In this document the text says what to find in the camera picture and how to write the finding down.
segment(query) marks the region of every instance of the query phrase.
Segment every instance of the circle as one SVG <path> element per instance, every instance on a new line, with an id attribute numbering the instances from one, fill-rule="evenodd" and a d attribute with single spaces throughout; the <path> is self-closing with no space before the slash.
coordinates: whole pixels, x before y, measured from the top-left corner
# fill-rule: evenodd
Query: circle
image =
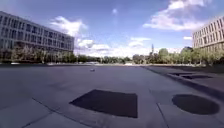
<path id="1" fill-rule="evenodd" d="M 178 108 L 192 114 L 212 115 L 219 112 L 220 109 L 217 103 L 196 95 L 175 95 L 172 102 Z"/>

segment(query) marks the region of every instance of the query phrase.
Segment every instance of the dark square patch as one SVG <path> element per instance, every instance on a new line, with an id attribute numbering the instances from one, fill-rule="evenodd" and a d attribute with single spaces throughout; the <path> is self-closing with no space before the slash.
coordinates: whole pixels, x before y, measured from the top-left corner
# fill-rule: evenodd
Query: dark square patch
<path id="1" fill-rule="evenodd" d="M 93 90 L 70 104 L 115 116 L 138 117 L 136 94 Z"/>
<path id="2" fill-rule="evenodd" d="M 206 79 L 206 78 L 212 78 L 210 76 L 205 76 L 205 75 L 192 75 L 192 76 L 182 76 L 186 79 Z"/>

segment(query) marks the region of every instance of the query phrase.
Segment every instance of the blue sky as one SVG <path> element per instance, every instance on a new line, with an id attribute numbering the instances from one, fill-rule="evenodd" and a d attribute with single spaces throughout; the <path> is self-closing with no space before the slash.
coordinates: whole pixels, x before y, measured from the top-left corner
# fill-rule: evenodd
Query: blue sky
<path id="1" fill-rule="evenodd" d="M 132 56 L 191 46 L 223 0 L 1 0 L 2 11 L 76 37 L 76 54 Z"/>

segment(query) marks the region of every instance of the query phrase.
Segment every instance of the office building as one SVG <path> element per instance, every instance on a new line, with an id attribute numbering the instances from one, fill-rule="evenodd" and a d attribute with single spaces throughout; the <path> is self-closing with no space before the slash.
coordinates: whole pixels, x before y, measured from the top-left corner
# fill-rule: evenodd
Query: office building
<path id="1" fill-rule="evenodd" d="M 46 51 L 73 52 L 74 37 L 0 11 L 0 49 L 17 44 Z"/>
<path id="2" fill-rule="evenodd" d="M 224 51 L 224 17 L 218 17 L 193 33 L 193 48 Z"/>

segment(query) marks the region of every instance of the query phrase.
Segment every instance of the glass facade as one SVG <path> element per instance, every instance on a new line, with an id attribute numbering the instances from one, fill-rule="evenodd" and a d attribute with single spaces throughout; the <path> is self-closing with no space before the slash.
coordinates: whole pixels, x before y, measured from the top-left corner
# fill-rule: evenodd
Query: glass facade
<path id="1" fill-rule="evenodd" d="M 224 50 L 224 17 L 216 19 L 194 32 L 193 47 L 210 52 Z"/>
<path id="2" fill-rule="evenodd" d="M 73 51 L 74 37 L 2 11 L 0 11 L 0 25 L 0 47 L 12 48 L 14 42 L 20 41 L 40 45 L 47 49 Z"/>

